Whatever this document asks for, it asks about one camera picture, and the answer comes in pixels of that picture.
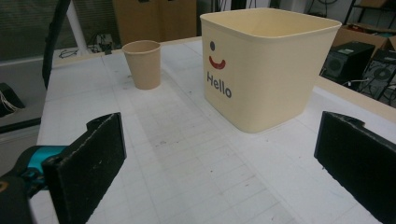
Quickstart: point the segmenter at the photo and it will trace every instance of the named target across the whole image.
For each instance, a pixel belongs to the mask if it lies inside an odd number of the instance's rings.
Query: gray floor
[[[0,118],[0,127],[41,118],[46,97],[41,77],[42,60],[0,65],[0,82],[7,83],[25,108]],[[39,125],[0,134],[0,175],[11,169],[16,159],[28,147],[35,146]]]

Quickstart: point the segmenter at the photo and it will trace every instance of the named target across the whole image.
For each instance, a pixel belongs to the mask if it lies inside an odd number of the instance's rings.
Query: smiley face
[[[216,49],[215,42],[210,41],[210,49],[212,51],[215,51],[215,49]],[[210,64],[212,64],[212,66],[214,68],[219,69],[219,70],[221,70],[221,69],[223,69],[225,67],[225,61],[224,60],[221,60],[220,63],[215,63],[215,61],[213,61],[213,59],[212,59],[212,56],[210,56],[210,55],[209,55],[209,62],[210,62]]]

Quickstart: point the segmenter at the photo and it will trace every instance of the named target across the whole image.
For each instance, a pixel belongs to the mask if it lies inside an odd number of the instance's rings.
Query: brown paper cup
[[[138,89],[151,90],[161,84],[161,44],[139,40],[124,45],[122,51]]]

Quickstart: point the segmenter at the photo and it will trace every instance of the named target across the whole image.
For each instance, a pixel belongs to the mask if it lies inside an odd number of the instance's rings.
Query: teal object
[[[44,146],[39,148],[35,154],[33,154],[32,158],[27,165],[28,168],[36,168],[43,174],[43,168],[41,167],[41,162],[46,160],[47,158],[57,155],[61,153],[66,146]]]

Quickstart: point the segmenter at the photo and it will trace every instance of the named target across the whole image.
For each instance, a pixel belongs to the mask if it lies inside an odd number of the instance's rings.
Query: black speaker
[[[11,105],[17,108],[24,108],[20,98],[6,83],[0,83],[0,93],[0,118],[15,112]]]
[[[378,49],[363,74],[359,92],[369,94],[374,99],[381,98],[384,90],[396,74],[396,51]]]
[[[357,41],[331,48],[323,65],[322,76],[356,90],[359,87],[356,80],[361,80],[374,49],[374,45]]]

